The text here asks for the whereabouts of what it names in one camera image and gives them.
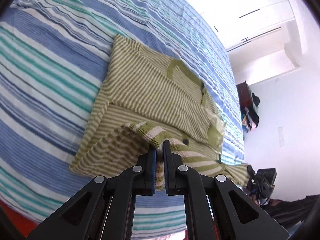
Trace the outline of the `blue striped bed sheet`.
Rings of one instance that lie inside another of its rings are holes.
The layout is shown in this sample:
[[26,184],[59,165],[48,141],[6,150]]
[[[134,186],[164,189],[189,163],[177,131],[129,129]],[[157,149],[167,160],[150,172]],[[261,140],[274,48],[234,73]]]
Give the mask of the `blue striped bed sheet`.
[[[117,35],[181,60],[202,80],[226,124],[219,162],[244,164],[227,52],[185,0],[13,0],[1,16],[1,201],[38,225],[96,177],[69,167]],[[137,197],[133,239],[186,227],[182,196]]]

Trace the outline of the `green striped knit cardigan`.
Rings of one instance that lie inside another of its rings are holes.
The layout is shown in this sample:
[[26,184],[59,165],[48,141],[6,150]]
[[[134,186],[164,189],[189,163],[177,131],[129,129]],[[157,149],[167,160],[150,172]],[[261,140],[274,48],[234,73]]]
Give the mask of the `green striped knit cardigan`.
[[155,188],[164,189],[163,142],[202,175],[223,174],[238,186],[246,164],[219,162],[226,124],[204,83],[181,60],[117,35],[107,77],[93,105],[74,173],[115,177],[156,149]]

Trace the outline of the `orange red blanket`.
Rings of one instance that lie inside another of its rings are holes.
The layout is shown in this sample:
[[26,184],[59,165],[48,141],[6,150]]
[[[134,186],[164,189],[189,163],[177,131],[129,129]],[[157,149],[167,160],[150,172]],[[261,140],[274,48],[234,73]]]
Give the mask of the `orange red blanket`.
[[11,207],[7,206],[7,204],[5,204],[3,201],[1,201],[1,208],[24,237],[27,237],[29,233],[38,226],[38,224],[33,220],[30,220],[16,212]]

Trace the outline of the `pile of clothes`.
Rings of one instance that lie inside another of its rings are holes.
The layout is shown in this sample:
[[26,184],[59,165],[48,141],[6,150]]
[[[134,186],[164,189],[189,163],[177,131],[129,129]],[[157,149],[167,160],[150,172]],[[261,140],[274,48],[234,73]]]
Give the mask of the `pile of clothes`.
[[258,116],[258,106],[260,99],[254,93],[252,93],[253,105],[250,107],[244,107],[241,110],[242,129],[248,133],[258,127],[260,118]]

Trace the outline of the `dark wooden dresser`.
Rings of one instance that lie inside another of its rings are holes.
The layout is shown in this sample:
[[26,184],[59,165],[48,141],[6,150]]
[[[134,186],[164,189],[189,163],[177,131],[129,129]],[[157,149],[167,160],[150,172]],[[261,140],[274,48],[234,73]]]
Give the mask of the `dark wooden dresser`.
[[240,83],[236,85],[239,97],[239,103],[241,108],[249,108],[253,106],[252,92],[247,84],[247,82]]

